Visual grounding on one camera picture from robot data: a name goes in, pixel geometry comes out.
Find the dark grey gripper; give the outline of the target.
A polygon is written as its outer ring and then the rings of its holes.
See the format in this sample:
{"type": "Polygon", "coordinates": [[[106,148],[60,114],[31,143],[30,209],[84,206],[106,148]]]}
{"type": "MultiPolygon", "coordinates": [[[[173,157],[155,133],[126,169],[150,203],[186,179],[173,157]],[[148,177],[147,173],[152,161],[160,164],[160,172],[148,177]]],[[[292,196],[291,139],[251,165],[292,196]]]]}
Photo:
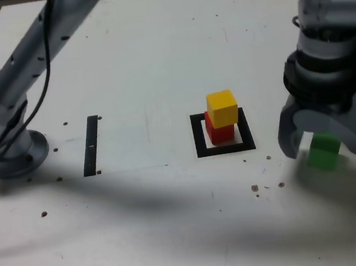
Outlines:
{"type": "Polygon", "coordinates": [[[279,119],[278,142],[286,157],[297,158],[303,132],[328,133],[356,155],[356,92],[331,103],[288,96],[279,119]]]}

